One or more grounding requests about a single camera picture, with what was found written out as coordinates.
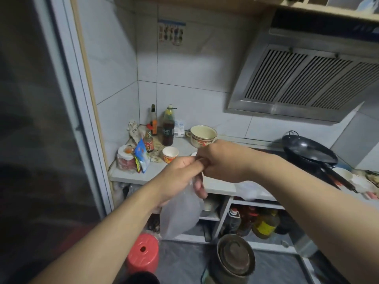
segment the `person's left hand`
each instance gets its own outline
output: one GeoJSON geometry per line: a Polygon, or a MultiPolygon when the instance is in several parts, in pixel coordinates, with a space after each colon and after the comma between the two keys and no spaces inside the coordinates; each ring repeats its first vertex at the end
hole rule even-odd
{"type": "Polygon", "coordinates": [[[208,165],[207,159],[196,160],[194,156],[177,157],[157,176],[148,182],[158,195],[158,204],[170,200],[181,192],[188,182],[195,177],[194,190],[198,197],[206,198],[201,172],[208,165]]]}

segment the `stove top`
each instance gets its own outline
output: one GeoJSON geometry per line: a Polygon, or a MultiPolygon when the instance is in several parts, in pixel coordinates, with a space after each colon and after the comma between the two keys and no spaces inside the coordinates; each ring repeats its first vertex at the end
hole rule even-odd
{"type": "Polygon", "coordinates": [[[275,150],[269,150],[269,149],[258,149],[258,148],[255,148],[256,150],[259,150],[259,151],[263,151],[263,152],[267,152],[267,153],[271,153],[271,154],[276,154],[282,158],[284,158],[286,161],[292,163],[293,165],[297,166],[298,168],[301,168],[302,170],[304,170],[305,172],[317,177],[318,179],[321,179],[322,181],[338,188],[338,186],[336,184],[334,184],[334,182],[330,179],[330,177],[326,174],[326,172],[324,172],[321,167],[315,167],[313,165],[305,165],[304,163],[299,163],[297,162],[295,159],[288,159],[287,155],[285,152],[283,151],[275,151],[275,150]]]}

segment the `forearm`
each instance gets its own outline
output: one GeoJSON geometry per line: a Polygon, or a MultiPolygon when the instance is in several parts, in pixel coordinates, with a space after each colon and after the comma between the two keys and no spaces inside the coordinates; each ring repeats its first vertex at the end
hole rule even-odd
{"type": "Polygon", "coordinates": [[[31,283],[111,284],[158,205],[146,184],[31,283]]]}
{"type": "Polygon", "coordinates": [[[262,157],[251,170],[254,181],[272,193],[351,283],[374,282],[379,267],[375,208],[277,156],[262,157]]]}

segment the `hand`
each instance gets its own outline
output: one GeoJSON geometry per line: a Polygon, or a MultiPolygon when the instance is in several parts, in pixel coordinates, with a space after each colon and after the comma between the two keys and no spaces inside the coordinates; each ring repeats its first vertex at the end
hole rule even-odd
{"type": "Polygon", "coordinates": [[[259,158],[265,155],[265,152],[219,139],[199,148],[196,158],[210,161],[203,171],[205,176],[238,183],[253,178],[253,163],[259,163],[259,158]]]}
{"type": "Polygon", "coordinates": [[[195,177],[193,187],[200,198],[206,198],[202,170],[208,165],[206,159],[196,160],[194,156],[177,157],[168,164],[157,176],[149,181],[152,191],[157,193],[158,205],[181,192],[195,177]]]}

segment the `translucent white plastic bag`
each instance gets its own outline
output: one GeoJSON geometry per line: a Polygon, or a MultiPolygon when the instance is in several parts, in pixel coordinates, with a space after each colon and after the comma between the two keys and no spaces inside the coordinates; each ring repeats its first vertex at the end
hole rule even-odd
{"type": "Polygon", "coordinates": [[[195,194],[191,181],[182,192],[162,207],[159,216],[162,239],[173,239],[194,227],[203,208],[204,201],[195,194]]]}
{"type": "Polygon", "coordinates": [[[252,201],[258,198],[263,192],[267,190],[253,181],[244,181],[235,184],[237,196],[242,197],[244,200],[252,201]]]}

